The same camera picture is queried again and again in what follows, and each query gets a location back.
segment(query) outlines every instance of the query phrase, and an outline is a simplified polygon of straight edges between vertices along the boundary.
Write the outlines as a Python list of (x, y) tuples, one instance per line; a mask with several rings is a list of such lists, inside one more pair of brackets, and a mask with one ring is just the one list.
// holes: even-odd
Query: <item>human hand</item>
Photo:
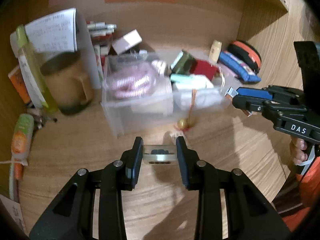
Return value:
[(303, 150), (307, 149), (305, 140), (291, 136), (290, 153), (294, 164), (301, 164), (308, 159)]

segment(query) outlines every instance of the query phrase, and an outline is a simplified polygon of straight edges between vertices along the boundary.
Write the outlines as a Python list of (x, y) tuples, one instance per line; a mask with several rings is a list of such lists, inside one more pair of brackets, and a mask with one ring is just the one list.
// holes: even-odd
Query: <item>pink coiled cable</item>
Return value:
[(139, 97), (152, 91), (158, 74), (148, 62), (125, 67), (111, 75), (108, 80), (110, 92), (117, 99)]

